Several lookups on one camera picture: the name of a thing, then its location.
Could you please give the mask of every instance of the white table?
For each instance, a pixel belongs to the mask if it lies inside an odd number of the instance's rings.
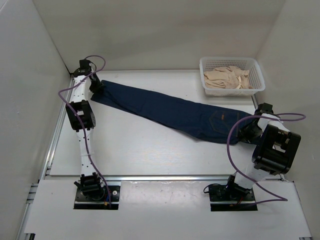
[[[249,97],[206,97],[198,70],[104,71],[99,78],[250,114],[255,111]],[[235,171],[225,144],[200,141],[142,117],[90,104],[97,122],[93,138],[97,165],[109,179],[122,180],[119,210],[73,209],[80,149],[65,118],[50,175],[39,183],[24,229],[35,234],[35,240],[298,240],[311,236],[293,183],[274,179],[260,183],[288,202],[265,203],[253,212],[210,212],[203,188],[216,179],[212,175]],[[231,147],[240,168],[251,162],[254,147],[244,143]],[[191,175],[210,175],[204,176],[210,181],[199,180],[201,176],[186,180]],[[154,181],[138,182],[139,178]],[[271,198],[256,186],[253,190],[257,201]]]
[[[219,107],[255,111],[251,97],[207,97],[199,70],[102,71],[101,80],[152,90]],[[145,118],[90,101],[96,117],[93,148],[104,175],[228,175],[226,145],[200,141]],[[231,146],[237,166],[251,162],[255,146]],[[80,148],[66,116],[55,150],[51,176],[79,176]]]

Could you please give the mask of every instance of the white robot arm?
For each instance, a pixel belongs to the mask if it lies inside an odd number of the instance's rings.
[[[252,187],[256,182],[269,175],[286,174],[292,166],[301,136],[283,126],[280,118],[272,111],[270,104],[260,104],[255,115],[278,120],[256,118],[238,133],[243,142],[254,141],[256,144],[252,162],[241,170],[250,179],[236,172],[229,176],[226,185],[210,185],[208,193],[210,198],[214,199],[212,202],[218,202],[220,205],[230,201],[240,203],[252,194]],[[234,206],[234,204],[225,204],[223,208],[224,210],[229,207],[234,209]]]
[[[79,84],[81,80],[83,80],[92,72],[93,70],[91,67],[91,62],[87,59],[80,60],[80,68],[78,68],[73,73],[74,84]],[[80,183],[76,181],[74,184],[78,187],[78,189],[84,196],[89,196],[93,199],[98,199],[105,194],[105,186],[101,177],[99,176],[99,173],[92,165],[92,162],[94,165],[96,165],[94,152],[91,146],[94,127],[96,126],[96,119],[90,107],[88,99],[89,91],[95,93],[100,91],[102,87],[103,85],[101,84],[97,75],[93,74],[92,77],[90,77],[90,80],[86,80],[80,83],[80,85],[76,87],[72,92],[69,104],[77,112],[83,122],[83,125],[85,127],[86,139],[82,126],[76,118],[75,114],[68,106],[66,106],[66,112],[71,127],[76,131],[81,153]],[[90,153],[92,162],[89,159],[88,152]]]

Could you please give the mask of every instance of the wire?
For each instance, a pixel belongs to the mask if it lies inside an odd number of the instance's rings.
[[[243,201],[244,197],[242,196],[240,200],[236,203],[236,206],[239,205]]]
[[[206,188],[210,187],[210,186],[221,186],[221,184],[218,184],[218,183],[212,183],[212,184],[209,184],[208,186],[206,186],[204,189],[203,189],[203,193],[204,194],[208,194],[209,191],[205,191]]]
[[[92,199],[92,200],[95,200],[95,201],[99,201],[99,200],[101,200],[105,195],[106,195],[106,190],[105,190],[105,188],[103,188],[103,194],[102,194],[102,196],[101,196],[99,199],[96,199],[96,198],[93,198],[93,197],[91,197],[91,199]]]
[[[95,71],[97,71],[97,65],[95,65],[94,62],[90,61],[91,64],[93,64],[95,66]]]
[[[245,175],[242,171],[239,170],[239,168],[237,168],[237,166],[235,165],[234,161],[232,160],[231,158],[231,154],[230,154],[230,139],[231,139],[231,135],[233,133],[233,131],[235,130],[235,128],[243,121],[246,121],[246,120],[249,120],[249,119],[268,119],[268,120],[274,120],[274,121],[284,121],[284,122],[296,122],[296,121],[301,121],[303,119],[306,118],[306,115],[302,114],[302,113],[280,113],[280,114],[277,114],[278,116],[281,116],[281,115],[294,115],[294,116],[301,116],[300,118],[296,118],[296,119],[278,119],[278,118],[272,118],[272,117],[268,117],[268,116],[259,116],[259,115],[253,115],[253,116],[246,116],[244,118],[241,118],[239,121],[237,121],[231,128],[229,134],[228,134],[228,138],[227,138],[227,141],[226,141],[226,152],[227,152],[227,155],[228,155],[228,158],[229,158],[229,161],[231,163],[231,165],[233,166],[233,168],[236,170],[236,172],[238,172],[239,174],[241,174],[242,176],[244,176],[246,179],[249,179],[251,180],[252,182],[254,182],[260,189],[262,189],[263,191],[267,192],[268,194],[278,198],[278,199],[269,199],[269,200],[263,200],[263,201],[257,201],[253,204],[249,204],[245,207],[250,207],[250,206],[254,206],[254,205],[257,205],[257,204],[262,204],[262,203],[268,203],[268,202],[275,202],[275,201],[283,201],[283,202],[287,202],[288,199],[282,197],[282,196],[279,196],[267,189],[265,189],[263,186],[261,186],[259,183],[257,183],[256,180],[254,180],[253,178]]]
[[[104,205],[108,205],[108,200],[109,200],[109,195],[107,195],[106,194],[106,198],[105,198],[105,200],[104,200]]]
[[[89,161],[91,163],[91,165],[93,166],[94,170],[99,174],[99,176],[102,178],[103,182],[104,182],[104,185],[106,187],[106,191],[107,191],[107,195],[109,196],[110,195],[110,190],[109,190],[109,187],[108,187],[108,184],[107,184],[107,181],[105,179],[105,177],[101,174],[101,172],[99,171],[99,169],[96,167],[94,161],[92,160],[91,158],[91,154],[90,154],[90,151],[89,151],[89,147],[88,147],[88,142],[87,142],[87,134],[86,134],[86,128],[85,128],[85,125],[84,123],[82,122],[80,116],[77,114],[76,110],[68,103],[68,101],[61,95],[61,93],[63,92],[66,92],[66,91],[69,91],[69,90],[72,90],[72,89],[75,89],[77,87],[80,86],[81,83],[83,83],[85,80],[87,80],[89,77],[91,77],[93,74],[97,73],[97,72],[100,72],[101,70],[103,70],[106,66],[106,60],[102,57],[102,56],[99,56],[99,55],[89,55],[87,56],[85,59],[87,58],[91,58],[91,57],[98,57],[98,58],[101,58],[103,60],[103,66],[101,68],[99,68],[98,70],[95,70],[93,72],[91,72],[90,74],[88,74],[87,76],[85,76],[79,83],[77,83],[76,85],[72,86],[72,87],[69,87],[69,88],[65,88],[65,89],[62,89],[58,92],[58,95],[59,97],[62,99],[62,101],[71,109],[71,111],[74,113],[74,115],[76,116],[76,118],[78,119],[81,127],[82,127],[82,130],[83,130],[83,135],[84,135],[84,144],[85,144],[85,149],[86,149],[86,153],[88,155],[88,158],[89,158]],[[109,204],[110,204],[110,208],[111,208],[111,198],[109,197]]]

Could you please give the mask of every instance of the beige cloth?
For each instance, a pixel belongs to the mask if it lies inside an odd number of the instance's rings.
[[[249,72],[237,66],[216,67],[204,73],[204,81],[211,89],[253,89],[249,83]]]

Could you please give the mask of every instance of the white plastic basket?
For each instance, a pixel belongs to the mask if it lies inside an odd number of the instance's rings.
[[[204,72],[228,66],[250,70],[249,82],[253,89],[209,88],[206,86]],[[200,74],[205,94],[210,96],[252,96],[266,88],[260,67],[257,61],[251,57],[202,57],[200,59]]]

